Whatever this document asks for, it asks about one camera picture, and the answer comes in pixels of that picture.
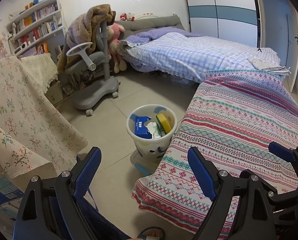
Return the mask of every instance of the wardrobe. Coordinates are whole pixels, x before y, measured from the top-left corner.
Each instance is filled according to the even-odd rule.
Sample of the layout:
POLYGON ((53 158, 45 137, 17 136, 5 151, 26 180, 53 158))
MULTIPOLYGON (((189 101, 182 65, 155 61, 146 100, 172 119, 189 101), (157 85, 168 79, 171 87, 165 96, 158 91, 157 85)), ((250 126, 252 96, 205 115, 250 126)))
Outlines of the wardrobe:
POLYGON ((257 0, 187 0, 192 32, 257 47, 257 0))

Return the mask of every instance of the brown blanket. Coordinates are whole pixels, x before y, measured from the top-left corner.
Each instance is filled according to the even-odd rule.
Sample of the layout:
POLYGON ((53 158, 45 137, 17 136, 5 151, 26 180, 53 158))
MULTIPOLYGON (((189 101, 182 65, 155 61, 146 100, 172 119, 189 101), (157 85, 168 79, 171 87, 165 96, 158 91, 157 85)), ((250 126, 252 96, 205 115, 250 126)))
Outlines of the brown blanket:
POLYGON ((57 64, 58 73, 65 71, 66 68, 71 67, 79 60, 81 56, 75 55, 67 57, 67 52, 74 46, 84 43, 92 42, 92 45, 86 49, 87 54, 91 54, 96 49, 96 35, 98 25, 102 21, 106 21, 107 25, 114 23, 116 16, 115 11, 111 11, 109 4, 102 4, 91 7, 87 13, 80 15, 75 19, 66 34, 64 49, 59 57, 57 64))

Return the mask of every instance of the blue gripper pad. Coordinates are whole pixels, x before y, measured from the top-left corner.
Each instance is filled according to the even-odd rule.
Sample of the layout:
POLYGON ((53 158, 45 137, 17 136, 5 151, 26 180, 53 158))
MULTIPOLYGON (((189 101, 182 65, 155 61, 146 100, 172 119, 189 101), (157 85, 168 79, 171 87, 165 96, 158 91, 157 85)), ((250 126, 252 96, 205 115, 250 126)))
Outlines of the blue gripper pad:
POLYGON ((79 177, 76 180, 76 188, 73 194, 75 199, 84 197, 87 190, 89 189, 89 185, 96 174, 96 171, 101 162, 101 150, 96 148, 95 152, 83 168, 79 177))
POLYGON ((202 162, 196 156, 194 150, 191 148, 188 151, 188 163, 200 185, 203 194, 210 198, 211 201, 215 201, 217 195, 214 191, 213 180, 206 168, 203 166, 202 162))
POLYGON ((295 161, 293 152, 276 142, 269 143, 268 150, 275 156, 278 156, 288 163, 295 161))

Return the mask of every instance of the floral cloth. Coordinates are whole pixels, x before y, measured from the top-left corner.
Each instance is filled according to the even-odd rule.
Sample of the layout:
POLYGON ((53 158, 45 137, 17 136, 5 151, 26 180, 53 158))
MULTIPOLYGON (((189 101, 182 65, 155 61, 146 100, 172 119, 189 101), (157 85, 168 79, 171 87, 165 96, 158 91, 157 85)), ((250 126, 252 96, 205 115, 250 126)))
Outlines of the floral cloth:
POLYGON ((24 191, 33 175, 52 178, 71 170, 87 144, 16 57, 0 60, 0 178, 24 191))

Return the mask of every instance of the patterned blanket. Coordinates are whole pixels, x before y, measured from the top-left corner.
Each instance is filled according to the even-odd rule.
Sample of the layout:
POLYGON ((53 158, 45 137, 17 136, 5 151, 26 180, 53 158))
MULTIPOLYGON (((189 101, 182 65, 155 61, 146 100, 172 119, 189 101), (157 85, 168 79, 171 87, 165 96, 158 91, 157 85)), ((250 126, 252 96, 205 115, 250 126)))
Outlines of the patterned blanket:
MULTIPOLYGON (((160 166, 139 179, 132 192, 140 209, 191 232, 197 231, 211 205, 188 164, 191 146, 218 169, 236 177, 250 169, 279 193, 298 185, 292 166, 268 151, 272 141, 298 146, 298 106, 282 82, 261 70, 211 71, 205 79, 160 166)), ((228 235, 237 204, 234 197, 219 239, 228 235)))

